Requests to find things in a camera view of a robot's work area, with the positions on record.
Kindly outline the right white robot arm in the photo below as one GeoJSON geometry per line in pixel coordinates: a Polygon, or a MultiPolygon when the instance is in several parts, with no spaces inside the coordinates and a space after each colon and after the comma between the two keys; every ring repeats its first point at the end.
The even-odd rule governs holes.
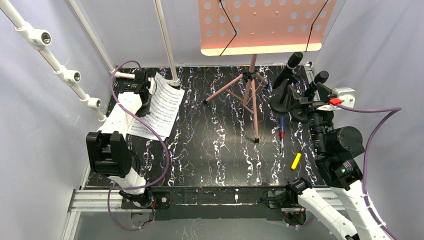
{"type": "Polygon", "coordinates": [[[316,154],[315,164],[321,178],[337,196],[346,211],[341,214],[324,200],[304,178],[286,185],[292,201],[311,212],[339,240],[392,240],[394,235],[380,217],[367,191],[366,169],[356,157],[367,157],[370,142],[353,126],[334,128],[336,110],[358,112],[355,91],[351,88],[330,89],[318,83],[321,101],[287,88],[288,110],[304,110],[316,154]]]}

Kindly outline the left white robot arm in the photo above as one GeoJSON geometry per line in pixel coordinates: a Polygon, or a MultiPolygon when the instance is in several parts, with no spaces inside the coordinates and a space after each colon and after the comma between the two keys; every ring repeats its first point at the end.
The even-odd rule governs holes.
{"type": "Polygon", "coordinates": [[[151,98],[156,84],[146,70],[137,70],[134,81],[118,88],[118,101],[131,112],[115,105],[105,123],[86,136],[90,169],[114,181],[122,189],[119,194],[140,208],[150,207],[152,194],[143,186],[147,181],[139,175],[140,162],[129,150],[126,135],[134,120],[132,115],[150,114],[151,98]]]}

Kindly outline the sheet music page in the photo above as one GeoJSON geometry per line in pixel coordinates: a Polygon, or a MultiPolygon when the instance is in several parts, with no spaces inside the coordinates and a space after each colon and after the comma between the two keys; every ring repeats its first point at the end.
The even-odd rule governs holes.
{"type": "MultiPolygon", "coordinates": [[[[157,81],[157,91],[151,98],[150,114],[154,113],[156,116],[161,116],[162,119],[167,119],[169,125],[172,125],[173,128],[185,91],[170,86],[168,83],[172,83],[172,81],[165,79],[158,72],[153,78],[157,81]]],[[[139,119],[140,116],[137,115],[137,111],[142,106],[142,101],[138,93],[127,90],[119,94],[119,101],[127,110],[137,116],[136,119],[154,133],[156,137],[159,136],[149,125],[139,119]]]]}
{"type": "MultiPolygon", "coordinates": [[[[157,116],[154,113],[148,114],[144,117],[139,117],[139,119],[149,125],[163,141],[170,135],[172,125],[169,125],[167,119],[162,119],[161,116],[157,116]]],[[[98,129],[98,131],[101,131],[104,134],[118,132],[124,137],[127,137],[128,135],[134,135],[151,140],[158,140],[156,135],[152,133],[145,125],[143,125],[133,116],[123,111],[119,106],[112,110],[109,117],[98,129]]]]}

